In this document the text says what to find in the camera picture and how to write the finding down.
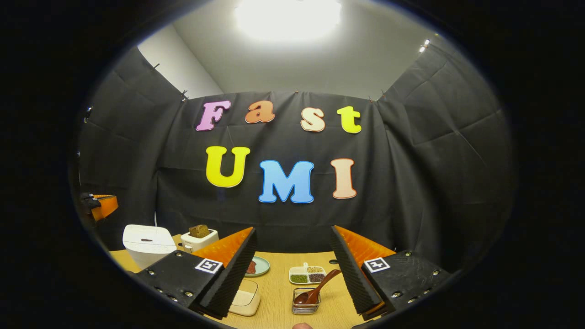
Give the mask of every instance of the white wall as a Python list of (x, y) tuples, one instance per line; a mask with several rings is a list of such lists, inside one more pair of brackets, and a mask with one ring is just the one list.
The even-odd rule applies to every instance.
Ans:
[(189, 98), (223, 94), (195, 55), (169, 24), (138, 45), (142, 56), (176, 89), (187, 90)]

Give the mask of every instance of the blue letter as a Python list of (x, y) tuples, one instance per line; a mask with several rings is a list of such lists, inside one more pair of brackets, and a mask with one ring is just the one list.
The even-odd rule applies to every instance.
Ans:
[(311, 195), (311, 170), (314, 167), (312, 162), (299, 161), (295, 163), (291, 173), (287, 177), (278, 161), (265, 160), (260, 162), (260, 168), (264, 170), (264, 187), (262, 188), (262, 195), (258, 200), (260, 202), (275, 202), (276, 196), (273, 193), (273, 189), (276, 189), (280, 200), (285, 202), (294, 187), (294, 194), (291, 197), (292, 202), (313, 202), (314, 198)]

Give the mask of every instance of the ceiling light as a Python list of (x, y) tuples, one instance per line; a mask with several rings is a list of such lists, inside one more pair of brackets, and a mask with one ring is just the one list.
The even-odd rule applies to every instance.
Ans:
[(239, 27), (250, 37), (272, 41), (316, 39), (339, 23), (335, 0), (243, 0)]

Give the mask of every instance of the wooden table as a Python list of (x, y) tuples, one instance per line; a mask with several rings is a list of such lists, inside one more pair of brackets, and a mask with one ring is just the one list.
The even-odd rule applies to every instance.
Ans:
[[(183, 250), (178, 243), (181, 235), (173, 237), (177, 248)], [(111, 251), (113, 258), (126, 270), (139, 272), (140, 268), (134, 263), (126, 250)], [(294, 285), (288, 281), (288, 270), (293, 266), (316, 265), (325, 268), (329, 272), (339, 269), (339, 265), (329, 263), (335, 259), (332, 251), (316, 253), (272, 253), (256, 252), (256, 256), (262, 257), (270, 263), (270, 270), (256, 277), (245, 277), (258, 284), (260, 305), (256, 314), (250, 317), (229, 313), (227, 317), (215, 321), (241, 329), (291, 329), (293, 325), (306, 322), (314, 329), (340, 329), (350, 328), (364, 323), (361, 316), (356, 314), (353, 302), (345, 286), (343, 274), (333, 278), (321, 289), (321, 305), (314, 314), (297, 315), (291, 311), (293, 290), (298, 287), (315, 287), (316, 285)]]

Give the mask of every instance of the spoon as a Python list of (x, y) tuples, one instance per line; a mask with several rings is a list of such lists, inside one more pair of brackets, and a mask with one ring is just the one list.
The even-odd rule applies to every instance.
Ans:
[(313, 304), (317, 304), (317, 300), (319, 298), (319, 291), (321, 291), (321, 288), (323, 288), (323, 286), (331, 279), (333, 279), (334, 276), (340, 274), (341, 271), (338, 269), (334, 269), (331, 272), (327, 273), (327, 275), (323, 278), (323, 281), (321, 281), (321, 283), (317, 286), (317, 288), (310, 290), (306, 293), (302, 293), (300, 295), (297, 296), (297, 298), (295, 298), (292, 302), (294, 304), (299, 304), (299, 305), (313, 305)]

